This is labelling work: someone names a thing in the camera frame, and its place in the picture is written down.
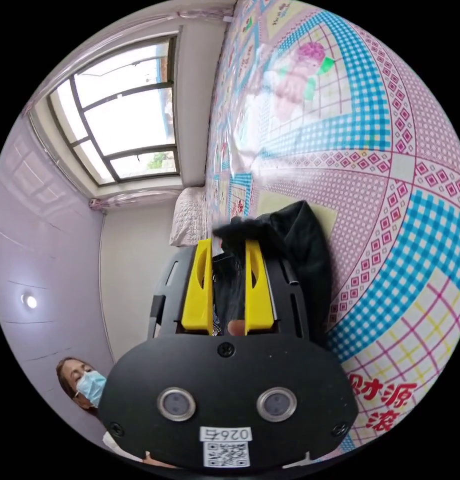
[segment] black cloth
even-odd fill
[[[288,259],[305,297],[310,340],[325,347],[332,272],[330,253],[318,219],[304,200],[257,218],[233,217],[213,229],[223,254],[214,258],[215,312],[222,329],[245,311],[245,240],[257,240],[263,252]]]

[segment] window pane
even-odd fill
[[[81,106],[125,90],[167,81],[168,42],[117,54],[75,75]]]
[[[138,156],[127,156],[112,160],[111,164],[122,179],[141,175],[174,174],[175,157],[172,151],[143,153]]]
[[[171,89],[122,96],[85,112],[104,155],[126,150],[173,145]]]
[[[90,140],[77,145],[74,150],[90,172],[96,170],[97,175],[94,174],[94,177],[99,184],[107,184],[114,181]]]
[[[62,83],[50,96],[56,117],[60,122],[63,133],[70,143],[87,136],[85,127],[81,121],[75,100],[71,93],[70,80]]]

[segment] pillow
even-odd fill
[[[205,187],[189,187],[176,200],[170,245],[189,247],[207,238]]]

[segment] blue face mask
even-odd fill
[[[105,384],[106,378],[96,370],[86,371],[77,382],[76,391],[89,400],[94,407],[98,407]]]

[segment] label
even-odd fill
[[[200,427],[201,442],[251,442],[251,428],[216,428],[212,426]]]
[[[200,427],[200,441],[203,442],[203,465],[220,469],[249,467],[248,442],[251,440],[250,427]]]
[[[240,469],[250,466],[247,441],[204,441],[203,466]]]

